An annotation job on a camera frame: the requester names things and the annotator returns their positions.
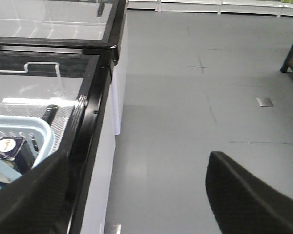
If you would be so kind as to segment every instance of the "chest freezer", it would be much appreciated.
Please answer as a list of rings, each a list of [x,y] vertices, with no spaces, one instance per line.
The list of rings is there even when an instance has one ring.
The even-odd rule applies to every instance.
[[[128,0],[0,0],[0,50],[79,54],[111,51],[112,59],[104,63],[114,74],[111,91],[117,135],[128,57],[127,4]]]
[[[58,207],[56,212],[61,213],[61,215],[48,213],[49,224],[52,224],[53,227],[41,224],[45,221],[41,217],[36,219],[44,231],[47,229],[47,233],[67,233],[70,230],[77,233],[80,231],[83,221],[82,210],[86,205],[89,180],[95,162],[95,152],[99,144],[111,83],[111,69],[108,65],[102,64],[105,60],[111,59],[110,51],[101,51],[95,55],[0,51],[0,117],[42,118],[50,124],[54,134],[54,144],[50,150],[51,156],[34,169],[25,172],[21,177],[23,181],[29,181],[27,181],[28,186],[31,184],[30,179],[35,181],[36,178],[41,177],[44,180],[45,185],[38,186],[27,200],[27,202],[36,201],[31,207],[44,204],[42,210],[49,212],[54,207]],[[17,132],[19,132],[19,128],[12,129],[12,131],[2,129],[0,137],[15,137],[14,134]],[[27,139],[32,148],[37,147],[35,145],[36,137],[33,134]],[[66,159],[67,174],[60,173],[65,164],[63,161],[58,161],[60,158]],[[31,197],[32,194],[54,184],[53,179],[45,175],[51,165],[53,166],[53,177],[61,175],[60,181],[62,182],[58,188],[48,189],[47,198],[40,197],[39,200],[37,198],[35,200],[37,196]],[[40,170],[39,176],[28,179],[37,170]],[[68,183],[67,187],[63,187],[64,181]],[[22,219],[22,214],[26,214],[30,210],[28,207],[25,212],[14,211],[16,214],[13,214],[11,209],[16,209],[18,207],[16,204],[21,202],[6,207],[6,204],[14,199],[13,196],[18,197],[17,191],[20,186],[13,189],[13,186],[15,187],[15,184],[18,183],[19,180],[16,180],[2,185],[0,189],[2,197],[12,196],[12,199],[5,201],[0,199],[0,214],[3,217],[11,215],[14,220],[18,220],[19,217]],[[63,201],[55,199],[61,186]],[[31,185],[26,187],[26,192],[19,192],[21,198],[31,191],[30,188]],[[31,215],[34,216],[39,212],[40,210],[37,210]],[[8,220],[1,224],[0,233],[5,233],[2,230],[6,230],[4,229],[6,226],[9,226]]]

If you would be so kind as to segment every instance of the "white shelf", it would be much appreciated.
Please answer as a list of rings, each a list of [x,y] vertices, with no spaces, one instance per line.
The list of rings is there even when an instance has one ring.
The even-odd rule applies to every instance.
[[[161,11],[167,12],[220,12],[221,1],[216,3],[215,1],[210,4],[186,4],[186,3],[162,3]]]
[[[157,8],[157,2],[155,0],[135,0],[129,1],[128,9],[149,9],[155,10]]]
[[[281,11],[283,16],[293,16],[293,4],[284,3],[284,6]]]
[[[232,12],[293,16],[293,4],[266,0],[129,0],[129,8],[166,12]]]
[[[281,15],[283,4],[277,1],[225,0],[221,12]]]
[[[162,3],[221,5],[221,0],[161,0]]]

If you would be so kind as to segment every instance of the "gray floor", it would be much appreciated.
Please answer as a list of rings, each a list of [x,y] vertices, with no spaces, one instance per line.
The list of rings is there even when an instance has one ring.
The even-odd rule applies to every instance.
[[[129,68],[107,222],[220,234],[205,193],[221,150],[293,198],[293,18],[129,11]],[[273,108],[255,97],[270,97]]]

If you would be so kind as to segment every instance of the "floor drain cover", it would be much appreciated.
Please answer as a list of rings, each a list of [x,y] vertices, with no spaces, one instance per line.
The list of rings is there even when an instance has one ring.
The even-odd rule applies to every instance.
[[[273,107],[272,101],[269,97],[257,97],[256,98],[258,105],[262,107]]]
[[[106,224],[104,234],[121,234],[122,225],[119,223]]]

